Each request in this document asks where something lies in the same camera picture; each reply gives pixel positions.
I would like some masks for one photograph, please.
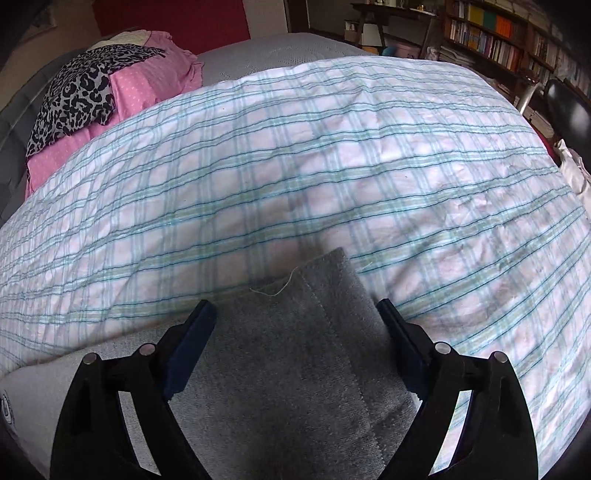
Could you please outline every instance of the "wooden desk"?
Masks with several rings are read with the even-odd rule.
[[[417,20],[427,25],[427,32],[423,38],[423,42],[418,47],[421,47],[421,53],[419,58],[425,58],[427,52],[427,41],[433,35],[433,32],[437,24],[437,16],[430,15],[425,12],[418,10],[411,10],[409,8],[400,7],[389,7],[388,5],[375,5],[375,4],[351,4],[355,10],[359,12],[359,27],[357,28],[357,40],[355,46],[361,48],[361,36],[363,35],[363,26],[367,20],[368,15],[373,15],[375,22],[378,24],[379,39],[382,42],[382,46],[386,46],[384,39],[384,25],[388,25],[390,17],[402,17],[408,18],[409,20]]]

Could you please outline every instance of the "pink polka dot fabric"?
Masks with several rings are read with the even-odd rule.
[[[109,76],[115,95],[115,111],[109,122],[91,124],[29,158],[26,197],[94,137],[156,103],[201,87],[203,64],[188,50],[178,48],[168,32],[153,31],[145,46],[162,48],[165,57],[152,57]]]

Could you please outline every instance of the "room wall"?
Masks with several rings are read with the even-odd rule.
[[[54,0],[57,27],[19,45],[0,70],[0,109],[41,67],[100,38],[92,0]]]
[[[283,0],[242,0],[251,38],[287,33]]]

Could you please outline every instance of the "black clamp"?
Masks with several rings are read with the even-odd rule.
[[[447,343],[434,344],[388,299],[377,306],[394,341],[398,372],[423,401],[379,480],[537,480],[534,429],[508,357],[503,352],[488,359],[460,355]],[[452,461],[429,475],[464,390],[472,396]]]
[[[201,301],[182,325],[157,345],[102,360],[87,353],[72,380],[57,423],[50,479],[211,480],[168,406],[183,391],[215,326],[216,311]],[[161,476],[140,467],[118,392],[130,392]]]
[[[423,401],[379,480],[534,480],[534,431],[509,359],[459,355],[404,321],[389,300],[378,311],[395,344],[398,372]],[[201,301],[187,321],[157,345],[132,355],[83,358],[62,407],[51,453],[50,480],[211,480],[187,443],[168,401],[182,391],[215,325],[215,308]],[[466,420],[450,466],[429,475],[448,431],[458,395],[471,390]],[[161,476],[141,468],[119,403],[130,392],[146,443]]]

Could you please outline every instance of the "white fabric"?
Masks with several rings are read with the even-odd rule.
[[[120,34],[110,38],[109,40],[101,40],[95,43],[88,50],[95,48],[106,47],[107,45],[122,45],[131,43],[132,45],[143,46],[149,39],[152,32],[148,30],[134,30],[133,32],[121,32]]]
[[[574,160],[564,140],[560,140],[554,149],[560,156],[560,173],[583,204],[587,217],[591,219],[591,184],[589,184],[589,173],[585,170],[583,160],[579,155],[577,155],[577,161]]]

